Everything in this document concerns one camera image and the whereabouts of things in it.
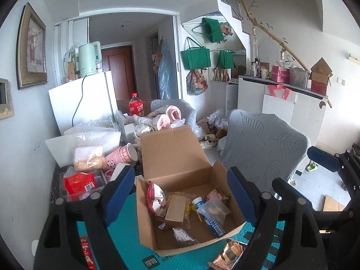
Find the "refrigerator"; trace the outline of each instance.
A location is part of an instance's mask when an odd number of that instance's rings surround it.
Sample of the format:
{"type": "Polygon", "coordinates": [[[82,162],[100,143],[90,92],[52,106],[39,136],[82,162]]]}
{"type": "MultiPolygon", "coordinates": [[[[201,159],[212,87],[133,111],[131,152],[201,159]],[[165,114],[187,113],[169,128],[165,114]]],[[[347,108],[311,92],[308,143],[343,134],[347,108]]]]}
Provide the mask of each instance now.
{"type": "Polygon", "coordinates": [[[95,119],[118,120],[111,71],[86,76],[50,89],[49,96],[61,135],[72,127],[72,122],[76,126],[95,119]]]}

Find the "mint green kettle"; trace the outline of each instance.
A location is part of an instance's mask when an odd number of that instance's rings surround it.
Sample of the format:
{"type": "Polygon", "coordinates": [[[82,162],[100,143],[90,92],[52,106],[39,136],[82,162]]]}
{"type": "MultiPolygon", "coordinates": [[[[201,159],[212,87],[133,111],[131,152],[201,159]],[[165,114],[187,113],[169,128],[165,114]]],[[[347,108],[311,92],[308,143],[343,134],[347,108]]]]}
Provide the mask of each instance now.
{"type": "Polygon", "coordinates": [[[100,42],[88,43],[79,47],[79,77],[98,73],[97,64],[102,60],[100,42]]]}

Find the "kettle handle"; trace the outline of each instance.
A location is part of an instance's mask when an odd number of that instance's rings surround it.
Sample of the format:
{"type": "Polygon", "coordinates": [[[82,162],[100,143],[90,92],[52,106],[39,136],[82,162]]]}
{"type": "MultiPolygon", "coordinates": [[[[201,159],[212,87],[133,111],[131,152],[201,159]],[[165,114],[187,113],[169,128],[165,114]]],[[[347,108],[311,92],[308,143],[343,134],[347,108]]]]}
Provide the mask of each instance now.
{"type": "Polygon", "coordinates": [[[101,56],[101,46],[100,46],[100,42],[93,42],[91,44],[94,47],[94,61],[96,65],[99,64],[103,59],[101,56]]]}

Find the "picture frame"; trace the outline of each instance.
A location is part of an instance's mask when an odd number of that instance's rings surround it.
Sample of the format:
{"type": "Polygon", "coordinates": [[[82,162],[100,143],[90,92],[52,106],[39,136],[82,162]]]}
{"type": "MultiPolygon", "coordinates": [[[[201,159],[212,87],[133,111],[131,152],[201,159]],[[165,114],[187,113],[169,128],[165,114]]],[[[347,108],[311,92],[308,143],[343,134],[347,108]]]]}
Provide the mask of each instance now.
{"type": "Polygon", "coordinates": [[[45,23],[30,3],[26,3],[21,15],[17,39],[18,89],[47,83],[45,34],[45,23]]]}

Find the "black cable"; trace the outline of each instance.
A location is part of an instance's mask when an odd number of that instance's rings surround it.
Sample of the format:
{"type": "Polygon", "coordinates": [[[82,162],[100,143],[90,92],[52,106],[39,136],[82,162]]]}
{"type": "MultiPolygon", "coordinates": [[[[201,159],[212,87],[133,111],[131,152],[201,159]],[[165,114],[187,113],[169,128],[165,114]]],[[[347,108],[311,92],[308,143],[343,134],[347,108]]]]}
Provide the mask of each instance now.
{"type": "Polygon", "coordinates": [[[81,101],[82,101],[82,98],[84,97],[84,92],[83,92],[82,86],[83,86],[83,84],[84,84],[84,80],[85,80],[86,76],[82,79],[82,83],[81,83],[81,98],[80,98],[79,104],[77,105],[77,108],[76,108],[76,110],[75,110],[75,112],[74,112],[74,115],[72,116],[71,123],[72,123],[72,126],[73,126],[73,127],[74,127],[74,117],[75,117],[76,112],[77,112],[77,109],[79,108],[79,105],[80,105],[80,103],[81,103],[81,101]]]}

